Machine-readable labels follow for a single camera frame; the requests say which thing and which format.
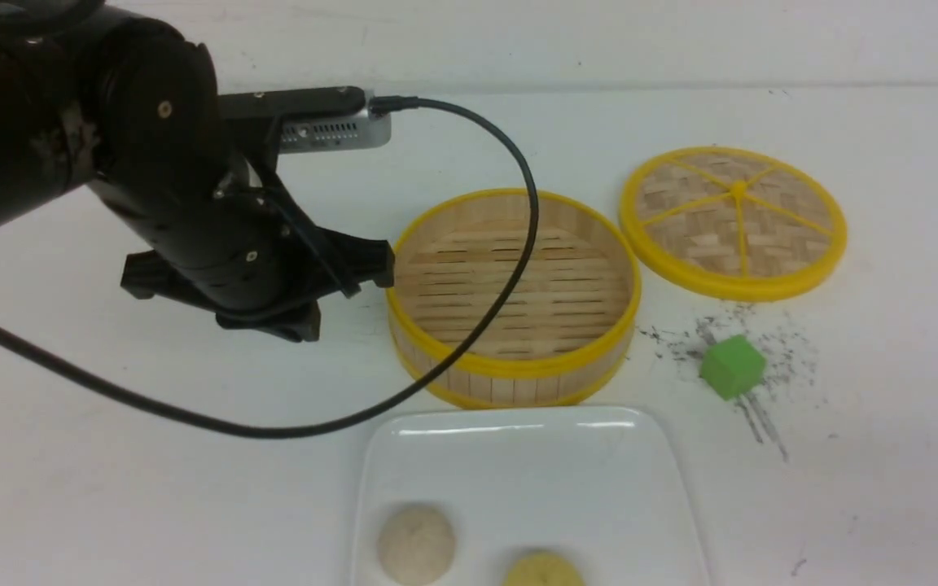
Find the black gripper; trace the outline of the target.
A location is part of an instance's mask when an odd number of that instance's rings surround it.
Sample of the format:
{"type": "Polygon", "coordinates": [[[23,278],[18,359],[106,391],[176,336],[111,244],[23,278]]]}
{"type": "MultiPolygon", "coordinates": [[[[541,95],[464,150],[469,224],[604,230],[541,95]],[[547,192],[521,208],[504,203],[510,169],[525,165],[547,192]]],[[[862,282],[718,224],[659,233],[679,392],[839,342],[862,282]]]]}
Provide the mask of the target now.
{"type": "Polygon", "coordinates": [[[390,243],[320,229],[261,166],[195,164],[184,178],[159,164],[119,164],[90,189],[147,245],[126,257],[122,289],[208,312],[224,330],[317,342],[321,297],[395,282],[390,243]]]}

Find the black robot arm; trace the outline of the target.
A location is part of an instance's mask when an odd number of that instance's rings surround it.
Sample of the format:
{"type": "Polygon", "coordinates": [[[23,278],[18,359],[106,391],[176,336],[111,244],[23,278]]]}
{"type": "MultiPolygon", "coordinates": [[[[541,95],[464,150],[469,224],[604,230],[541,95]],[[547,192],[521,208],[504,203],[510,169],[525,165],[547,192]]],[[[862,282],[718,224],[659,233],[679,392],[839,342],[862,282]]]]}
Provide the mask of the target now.
{"type": "Polygon", "coordinates": [[[130,295],[316,341],[320,298],[391,288],[394,253],[313,222],[277,160],[386,144],[370,100],[354,86],[223,95],[205,45],[116,7],[0,33],[0,227],[88,186],[148,245],[125,261],[130,295]]]}

